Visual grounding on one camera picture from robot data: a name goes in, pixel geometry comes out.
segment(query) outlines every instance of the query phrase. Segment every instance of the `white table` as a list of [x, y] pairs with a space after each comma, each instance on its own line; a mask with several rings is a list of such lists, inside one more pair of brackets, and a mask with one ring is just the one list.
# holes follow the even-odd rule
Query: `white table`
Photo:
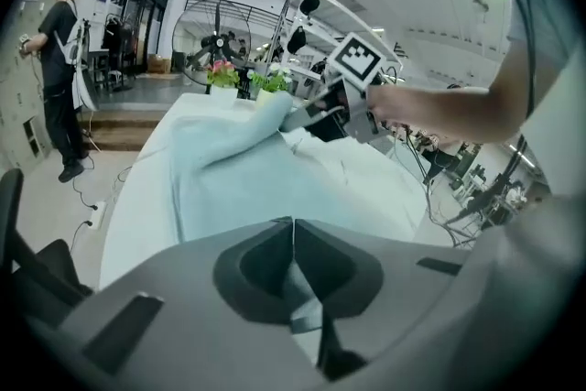
[[[242, 122], [254, 111], [254, 102], [237, 100], [226, 110], [211, 103], [208, 95], [193, 93], [181, 95], [171, 106], [126, 177], [106, 235], [100, 288], [175, 244], [164, 200], [169, 184], [166, 144], [174, 121], [201, 116]], [[283, 137], [303, 164], [323, 166], [331, 182], [349, 192], [361, 211], [381, 221], [384, 226], [378, 235], [413, 239], [425, 214], [426, 199], [422, 185], [406, 169], [349, 137], [325, 144], [305, 129]]]

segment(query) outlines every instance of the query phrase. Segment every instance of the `black chair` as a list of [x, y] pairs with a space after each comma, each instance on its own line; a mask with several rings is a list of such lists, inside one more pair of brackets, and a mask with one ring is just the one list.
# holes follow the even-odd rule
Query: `black chair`
[[[0, 180], [0, 271], [20, 313], [57, 327], [92, 291], [80, 283], [65, 241], [35, 255], [16, 230], [23, 180], [20, 169]], [[14, 273], [13, 262], [19, 265]]]

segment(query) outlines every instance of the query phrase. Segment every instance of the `potted plant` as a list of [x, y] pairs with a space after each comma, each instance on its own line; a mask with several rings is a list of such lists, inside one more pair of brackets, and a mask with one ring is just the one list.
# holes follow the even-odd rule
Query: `potted plant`
[[221, 107], [230, 108], [236, 101], [240, 81], [234, 65], [226, 60], [216, 60], [213, 67], [208, 66], [208, 83], [210, 96]]
[[271, 64], [266, 77], [255, 71], [248, 72], [248, 78], [258, 88], [258, 95], [256, 96], [257, 108], [265, 104], [274, 92], [285, 92], [288, 89], [289, 84], [292, 82], [290, 73], [287, 67], [281, 67], [280, 64], [276, 63]]

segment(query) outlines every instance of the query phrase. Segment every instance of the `backpack strap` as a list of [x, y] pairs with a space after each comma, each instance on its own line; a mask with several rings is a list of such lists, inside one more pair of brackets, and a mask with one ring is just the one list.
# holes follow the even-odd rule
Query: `backpack strap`
[[[77, 17], [77, 6], [75, 5], [75, 2], [73, 2], [73, 0], [66, 0], [65, 3], [70, 6], [71, 12], [75, 16], [76, 25], [77, 25], [78, 17]], [[57, 34], [57, 31], [53, 31], [53, 35], [55, 36], [55, 39], [57, 40], [57, 44], [59, 45], [59, 49], [61, 49], [61, 53], [67, 59], [67, 51], [65, 49], [65, 45], [61, 42], [61, 39], [60, 39], [59, 35]]]

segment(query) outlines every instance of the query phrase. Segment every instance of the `light blue towel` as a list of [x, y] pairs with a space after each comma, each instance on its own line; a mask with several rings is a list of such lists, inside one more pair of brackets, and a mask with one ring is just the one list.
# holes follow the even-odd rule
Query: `light blue towel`
[[290, 216], [362, 232], [367, 223], [304, 164], [277, 129], [292, 98], [277, 93], [246, 123], [177, 121], [170, 143], [170, 199], [178, 242]]

